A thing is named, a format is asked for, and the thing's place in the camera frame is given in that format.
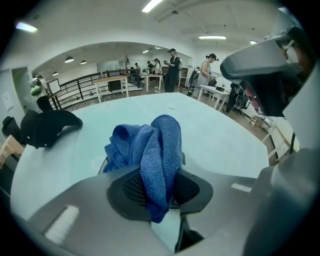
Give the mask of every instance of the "backpack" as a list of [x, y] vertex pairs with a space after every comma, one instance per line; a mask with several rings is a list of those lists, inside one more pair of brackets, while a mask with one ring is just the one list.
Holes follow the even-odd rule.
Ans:
[[32, 81], [31, 83], [31, 95], [32, 96], [36, 96], [38, 94], [40, 94], [42, 92], [42, 83], [37, 79], [37, 80], [34, 80]]

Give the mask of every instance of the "blue microfiber cloth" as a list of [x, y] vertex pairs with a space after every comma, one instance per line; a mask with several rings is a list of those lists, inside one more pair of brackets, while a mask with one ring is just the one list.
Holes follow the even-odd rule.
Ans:
[[170, 115], [158, 116], [151, 125], [121, 124], [104, 147], [108, 163], [103, 172], [141, 164], [152, 221], [160, 223], [169, 211], [174, 180], [182, 164], [181, 128]]

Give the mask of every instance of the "wooden chair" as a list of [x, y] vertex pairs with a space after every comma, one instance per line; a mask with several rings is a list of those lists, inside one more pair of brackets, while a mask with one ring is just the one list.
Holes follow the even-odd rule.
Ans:
[[19, 159], [24, 149], [25, 148], [12, 135], [9, 135], [4, 143], [0, 145], [0, 169], [3, 168], [8, 156], [13, 155], [16, 159]]

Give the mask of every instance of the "light blue tabletop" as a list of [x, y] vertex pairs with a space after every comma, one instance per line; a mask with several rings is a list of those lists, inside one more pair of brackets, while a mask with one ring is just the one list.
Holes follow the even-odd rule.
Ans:
[[269, 166], [267, 148], [254, 135], [182, 93], [111, 100], [73, 113], [83, 121], [82, 129], [61, 137], [52, 148], [28, 145], [19, 160], [11, 209], [26, 220], [75, 183], [98, 174], [115, 126], [149, 125], [162, 114], [173, 116], [181, 126], [187, 165], [189, 161], [208, 172], [250, 178]]

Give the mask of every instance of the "paper on wall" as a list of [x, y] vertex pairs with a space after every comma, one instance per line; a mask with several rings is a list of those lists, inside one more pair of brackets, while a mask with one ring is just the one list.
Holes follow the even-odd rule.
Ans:
[[6, 111], [14, 107], [14, 104], [12, 103], [11, 97], [9, 95], [9, 92], [6, 92], [2, 94], [2, 101], [4, 104], [4, 107], [6, 108]]

